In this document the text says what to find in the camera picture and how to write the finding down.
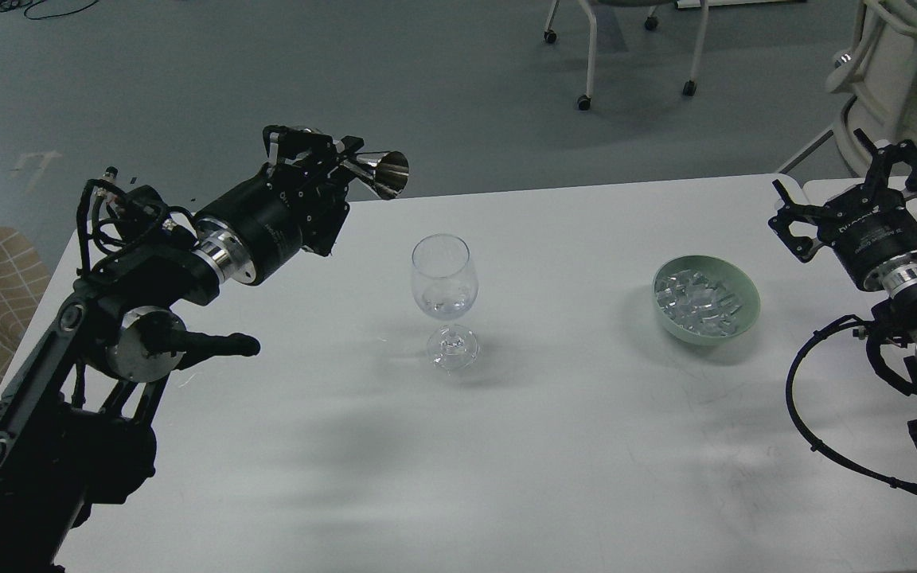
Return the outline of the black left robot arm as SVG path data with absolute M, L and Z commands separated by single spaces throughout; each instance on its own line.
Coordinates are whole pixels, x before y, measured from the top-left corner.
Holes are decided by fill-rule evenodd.
M 152 422 L 169 375 L 255 356 L 251 335 L 190 331 L 174 304 L 223 283 L 258 286 L 299 251 L 327 257 L 359 181 L 390 201 L 410 177 L 397 151 L 361 138 L 269 126 L 258 173 L 196 212 L 116 168 L 84 185 L 72 293 L 0 396 L 0 572 L 59 572 L 70 530 L 155 474 Z

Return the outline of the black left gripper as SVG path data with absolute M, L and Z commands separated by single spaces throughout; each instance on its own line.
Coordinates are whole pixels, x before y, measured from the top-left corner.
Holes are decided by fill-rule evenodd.
M 299 251 L 331 254 L 349 216 L 347 185 L 363 138 L 268 126 L 258 174 L 194 214 L 203 253 L 222 279 L 258 286 Z

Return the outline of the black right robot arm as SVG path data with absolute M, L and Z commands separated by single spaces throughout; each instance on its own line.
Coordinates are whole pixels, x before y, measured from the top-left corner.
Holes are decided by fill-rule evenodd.
M 843 331 L 864 342 L 878 378 L 917 399 L 917 219 L 907 210 L 917 199 L 917 146 L 910 140 L 878 146 L 860 128 L 853 134 L 871 159 L 861 184 L 822 205 L 802 205 L 775 181 L 782 203 L 768 225 L 797 260 L 807 263 L 829 248 L 858 290 L 882 291 L 887 297 L 872 308 L 871 319 L 849 314 L 814 331 L 787 370 L 786 409 L 812 452 L 917 496 L 917 483 L 870 470 L 827 446 L 808 428 L 794 402 L 801 363 L 816 345 Z M 917 450 L 917 419 L 907 424 L 907 433 Z

